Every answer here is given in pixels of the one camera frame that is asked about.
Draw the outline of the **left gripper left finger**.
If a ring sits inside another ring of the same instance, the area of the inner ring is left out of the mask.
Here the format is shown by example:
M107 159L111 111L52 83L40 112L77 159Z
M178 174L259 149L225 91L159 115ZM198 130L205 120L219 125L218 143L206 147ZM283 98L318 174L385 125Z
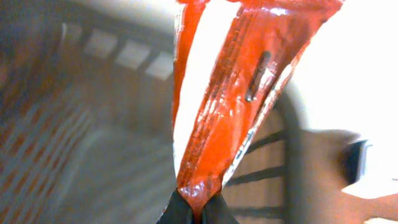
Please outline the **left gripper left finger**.
M193 224L192 208L178 190L173 191L165 210L156 224Z

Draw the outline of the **grey plastic mesh basket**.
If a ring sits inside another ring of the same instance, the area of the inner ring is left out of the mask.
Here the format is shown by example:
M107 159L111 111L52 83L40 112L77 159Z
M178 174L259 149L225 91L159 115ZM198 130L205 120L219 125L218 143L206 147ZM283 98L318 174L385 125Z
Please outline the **grey plastic mesh basket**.
M1 222L156 223L174 169L177 1L1 2ZM301 223L283 92L221 193L239 223Z

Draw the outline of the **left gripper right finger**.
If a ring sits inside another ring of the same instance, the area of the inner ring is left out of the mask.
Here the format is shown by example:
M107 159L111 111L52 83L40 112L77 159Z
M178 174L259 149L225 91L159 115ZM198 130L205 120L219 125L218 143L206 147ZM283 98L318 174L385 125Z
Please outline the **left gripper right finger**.
M203 207L202 224L239 224L221 193L214 195Z

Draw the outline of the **white barcode scanner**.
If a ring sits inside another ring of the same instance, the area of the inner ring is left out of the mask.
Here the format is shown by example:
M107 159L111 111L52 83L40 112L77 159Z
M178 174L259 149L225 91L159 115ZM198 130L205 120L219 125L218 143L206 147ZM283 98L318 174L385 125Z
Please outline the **white barcode scanner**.
M360 140L348 146L348 185L342 192L363 199L397 193L397 146Z

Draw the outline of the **red white snack bar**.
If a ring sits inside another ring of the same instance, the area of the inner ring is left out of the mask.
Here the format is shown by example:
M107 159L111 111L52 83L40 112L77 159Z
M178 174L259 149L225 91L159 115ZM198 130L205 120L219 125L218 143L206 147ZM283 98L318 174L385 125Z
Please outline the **red white snack bar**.
M342 1L177 1L177 192L201 218L234 174L319 28Z

